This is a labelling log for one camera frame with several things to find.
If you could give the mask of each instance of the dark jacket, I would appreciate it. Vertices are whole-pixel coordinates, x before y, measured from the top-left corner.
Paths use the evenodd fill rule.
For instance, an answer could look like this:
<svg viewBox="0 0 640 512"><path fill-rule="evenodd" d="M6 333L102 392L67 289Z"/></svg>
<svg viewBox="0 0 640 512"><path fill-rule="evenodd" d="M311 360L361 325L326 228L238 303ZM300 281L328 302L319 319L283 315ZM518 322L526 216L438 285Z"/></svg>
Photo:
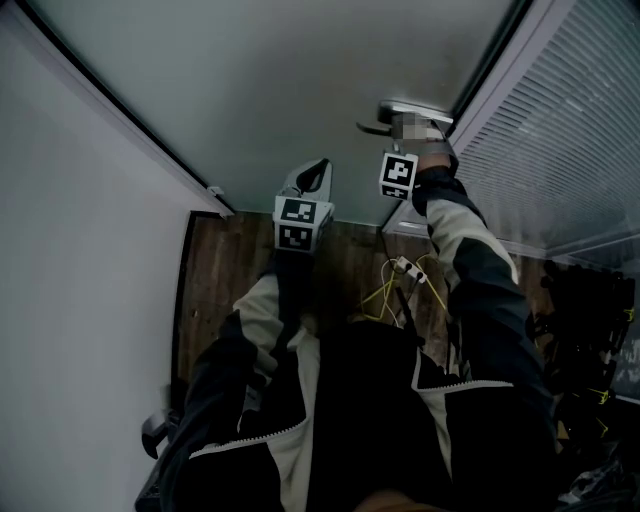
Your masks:
<svg viewBox="0 0 640 512"><path fill-rule="evenodd" d="M353 510L388 488L449 510L553 506L553 401L515 266L446 171L418 176L414 205L449 286L461 380L391 326L310 335L313 259L279 253L197 362L161 467L165 512Z"/></svg>

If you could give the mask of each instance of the electrical outlet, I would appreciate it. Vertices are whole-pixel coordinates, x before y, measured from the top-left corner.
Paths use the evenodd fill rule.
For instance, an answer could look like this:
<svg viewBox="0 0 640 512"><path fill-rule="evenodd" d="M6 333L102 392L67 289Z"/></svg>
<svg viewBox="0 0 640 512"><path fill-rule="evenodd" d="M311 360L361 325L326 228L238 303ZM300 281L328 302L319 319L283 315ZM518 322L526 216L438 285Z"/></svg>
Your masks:
<svg viewBox="0 0 640 512"><path fill-rule="evenodd" d="M407 271L407 274L409 274L414 279L417 279L419 283L427 282L427 277L425 276L424 272L420 271L418 267L416 267L404 256L400 256L398 258L396 266L405 269Z"/></svg>

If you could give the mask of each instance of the wooden panel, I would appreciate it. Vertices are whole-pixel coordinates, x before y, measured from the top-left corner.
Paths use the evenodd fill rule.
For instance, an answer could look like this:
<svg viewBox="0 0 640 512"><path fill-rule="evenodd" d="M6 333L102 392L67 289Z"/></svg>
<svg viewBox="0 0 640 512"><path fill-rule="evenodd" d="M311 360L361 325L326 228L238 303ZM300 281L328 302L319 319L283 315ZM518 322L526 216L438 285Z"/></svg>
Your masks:
<svg viewBox="0 0 640 512"><path fill-rule="evenodd" d="M371 226L335 222L328 231L316 258L314 299L303 315L303 323L319 334L355 318L360 301L381 284L380 268L387 257L377 229ZM405 256L415 262L432 250L429 240L384 235L391 257ZM196 220L187 262L179 341L179 376L189 380L198 355L216 338L218 329L233 303L257 281L273 250L271 216L241 213L225 221ZM529 304L534 312L548 312L550 301L539 286L541 262L517 258L516 264ZM422 266L446 303L447 288L437 261L426 258ZM413 285L408 276L399 276L405 297ZM400 311L395 294L389 304ZM418 334L427 340L425 352L444 365L447 351L445 312L428 285L417 285L409 300ZM382 299L366 305L377 315ZM404 324L404 316L398 320ZM386 312L386 323L392 323Z"/></svg>

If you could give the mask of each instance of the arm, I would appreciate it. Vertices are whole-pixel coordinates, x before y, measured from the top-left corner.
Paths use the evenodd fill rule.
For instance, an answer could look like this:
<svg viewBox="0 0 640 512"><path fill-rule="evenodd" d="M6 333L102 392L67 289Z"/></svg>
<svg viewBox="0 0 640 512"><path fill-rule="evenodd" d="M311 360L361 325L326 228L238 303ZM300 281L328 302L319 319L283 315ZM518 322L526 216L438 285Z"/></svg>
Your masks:
<svg viewBox="0 0 640 512"><path fill-rule="evenodd" d="M206 444L238 439L243 413L259 408L262 391L300 326L312 267L312 256L277 251L198 358L184 418L160 470L163 510L173 510L179 473L189 456Z"/></svg>
<svg viewBox="0 0 640 512"><path fill-rule="evenodd" d="M426 170L416 177L413 204L427 218L449 286L449 312L461 334L461 373L466 379L514 384L554 437L553 400L542 381L541 359L526 336L529 310L515 265L462 184L450 177L448 157L431 155L420 164Z"/></svg>

